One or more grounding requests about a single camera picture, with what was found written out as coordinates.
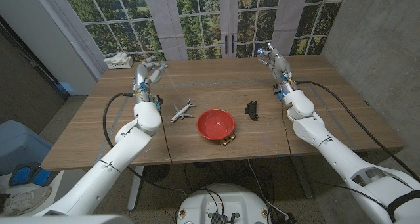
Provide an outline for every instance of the red bowl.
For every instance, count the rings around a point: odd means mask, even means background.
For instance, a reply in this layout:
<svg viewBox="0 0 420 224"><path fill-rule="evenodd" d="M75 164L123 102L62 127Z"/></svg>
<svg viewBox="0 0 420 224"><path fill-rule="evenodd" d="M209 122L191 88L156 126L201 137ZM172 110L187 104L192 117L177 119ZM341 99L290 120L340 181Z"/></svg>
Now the red bowl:
<svg viewBox="0 0 420 224"><path fill-rule="evenodd" d="M197 119L197 130L205 138L217 140L226 138L235 127L233 116L221 109L210 109Z"/></svg>

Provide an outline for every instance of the tissue box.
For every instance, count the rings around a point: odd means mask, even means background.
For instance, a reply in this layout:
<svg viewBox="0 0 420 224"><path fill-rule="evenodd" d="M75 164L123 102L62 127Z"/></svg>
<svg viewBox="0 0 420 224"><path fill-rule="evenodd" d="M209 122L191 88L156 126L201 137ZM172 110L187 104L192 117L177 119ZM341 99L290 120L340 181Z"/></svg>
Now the tissue box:
<svg viewBox="0 0 420 224"><path fill-rule="evenodd" d="M131 66L133 65L133 60L131 56L129 56L125 62L118 62L118 63L107 62L106 65L108 66L109 69L128 69L128 68L131 68Z"/></svg>

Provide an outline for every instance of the wooden table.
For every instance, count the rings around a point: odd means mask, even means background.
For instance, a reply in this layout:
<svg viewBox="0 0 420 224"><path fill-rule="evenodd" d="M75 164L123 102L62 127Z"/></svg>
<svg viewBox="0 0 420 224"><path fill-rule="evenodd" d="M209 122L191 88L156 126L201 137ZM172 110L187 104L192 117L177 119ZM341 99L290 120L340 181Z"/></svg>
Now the wooden table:
<svg viewBox="0 0 420 224"><path fill-rule="evenodd" d="M311 80L330 88L387 148L402 147L397 134L322 56L289 56L287 59L295 80ZM256 58L188 60L168 62L168 65L176 89L165 74L152 86L152 93L164 100L161 113L171 157L160 128L134 165L289 156L281 120L282 106L272 92L275 81L270 70ZM89 168L109 151L102 132L102 113L111 96L131 90L136 68L135 64L131 69L105 72L44 159L44 169ZM314 102L329 131L344 144L355 151L379 149L330 94L311 85L300 85L300 88ZM182 108L189 98L197 105L188 111L195 118L169 123L175 113L173 105ZM258 121L244 113L251 100L258 101ZM133 106L131 97L120 97L111 105L107 124L112 140L115 133L133 119ZM207 140L197 132L197 117L210 108L226 110L235 119L236 138L227 146ZM292 154L317 154L315 148L293 133L287 117L285 120Z"/></svg>

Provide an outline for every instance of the table leg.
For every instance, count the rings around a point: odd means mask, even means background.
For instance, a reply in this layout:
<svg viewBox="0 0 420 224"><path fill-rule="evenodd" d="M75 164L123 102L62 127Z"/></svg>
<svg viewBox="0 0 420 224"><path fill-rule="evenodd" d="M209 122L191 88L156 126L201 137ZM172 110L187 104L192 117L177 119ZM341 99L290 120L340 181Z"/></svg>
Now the table leg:
<svg viewBox="0 0 420 224"><path fill-rule="evenodd" d="M144 166L137 166L135 171L143 175ZM129 211L134 211L137 206L138 197L140 196L140 189L141 189L142 179L138 178L137 176L133 176L133 182L131 183L131 190L129 196L129 203L127 208Z"/></svg>
<svg viewBox="0 0 420 224"><path fill-rule="evenodd" d="M306 173L305 165L303 164L303 161L302 161L302 156L292 156L290 157L290 159L291 159L291 162L295 164L294 168L297 173L297 177L299 178L299 182L302 186L304 195L306 196L306 198L314 198L314 191L312 190L312 187L310 186L309 181L301 177L300 175L302 174L308 177Z"/></svg>

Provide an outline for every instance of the white sneaker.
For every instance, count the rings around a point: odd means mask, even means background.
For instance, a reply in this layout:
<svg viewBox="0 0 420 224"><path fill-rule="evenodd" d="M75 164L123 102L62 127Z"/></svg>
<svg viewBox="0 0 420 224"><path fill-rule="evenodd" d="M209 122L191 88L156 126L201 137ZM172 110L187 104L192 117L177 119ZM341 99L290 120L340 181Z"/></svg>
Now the white sneaker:
<svg viewBox="0 0 420 224"><path fill-rule="evenodd" d="M51 187L41 187L29 192L12 195L6 199L0 216L22 215L39 207L50 195Z"/></svg>

